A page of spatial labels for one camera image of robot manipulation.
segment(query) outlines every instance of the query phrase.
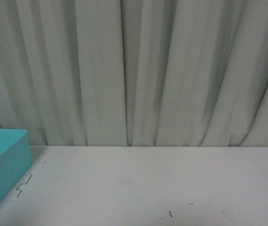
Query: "curtain fold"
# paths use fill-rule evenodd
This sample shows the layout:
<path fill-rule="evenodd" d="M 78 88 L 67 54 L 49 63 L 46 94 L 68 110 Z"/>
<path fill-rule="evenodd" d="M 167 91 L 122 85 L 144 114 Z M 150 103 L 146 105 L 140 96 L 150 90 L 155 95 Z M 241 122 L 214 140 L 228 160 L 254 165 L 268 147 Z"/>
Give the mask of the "curtain fold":
<path fill-rule="evenodd" d="M 31 145 L 268 146 L 268 1 L 0 0 L 0 128 Z"/>

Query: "table surface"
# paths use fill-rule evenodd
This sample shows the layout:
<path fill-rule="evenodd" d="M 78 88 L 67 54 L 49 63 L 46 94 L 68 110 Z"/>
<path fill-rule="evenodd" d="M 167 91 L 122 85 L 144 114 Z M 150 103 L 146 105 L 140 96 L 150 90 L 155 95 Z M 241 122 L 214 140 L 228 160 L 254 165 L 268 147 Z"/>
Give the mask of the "table surface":
<path fill-rule="evenodd" d="M 268 148 L 31 151 L 0 226 L 268 226 Z"/>

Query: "turquoise box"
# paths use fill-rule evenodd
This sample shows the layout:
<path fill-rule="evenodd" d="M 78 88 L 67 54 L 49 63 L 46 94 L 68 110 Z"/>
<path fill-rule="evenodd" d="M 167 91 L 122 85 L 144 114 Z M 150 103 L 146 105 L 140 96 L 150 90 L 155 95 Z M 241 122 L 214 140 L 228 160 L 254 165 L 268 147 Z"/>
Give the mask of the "turquoise box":
<path fill-rule="evenodd" d="M 0 201 L 31 163 L 27 130 L 0 129 Z"/>

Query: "white table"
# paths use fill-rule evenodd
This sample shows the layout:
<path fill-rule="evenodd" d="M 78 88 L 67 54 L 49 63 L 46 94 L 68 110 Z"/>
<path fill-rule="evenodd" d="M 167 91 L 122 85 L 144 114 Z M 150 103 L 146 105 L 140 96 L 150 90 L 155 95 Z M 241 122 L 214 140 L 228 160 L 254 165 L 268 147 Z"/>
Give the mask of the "white table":
<path fill-rule="evenodd" d="M 268 226 L 268 148 L 40 146 L 32 157 L 0 226 Z"/>

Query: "fabric drape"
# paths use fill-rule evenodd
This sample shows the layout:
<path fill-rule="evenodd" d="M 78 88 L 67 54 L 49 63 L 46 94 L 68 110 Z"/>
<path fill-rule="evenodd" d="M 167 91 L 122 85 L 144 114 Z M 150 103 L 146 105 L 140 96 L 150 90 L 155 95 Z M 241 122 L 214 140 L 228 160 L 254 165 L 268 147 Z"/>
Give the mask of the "fabric drape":
<path fill-rule="evenodd" d="M 0 128 L 31 145 L 268 146 L 268 1 L 0 0 Z"/>

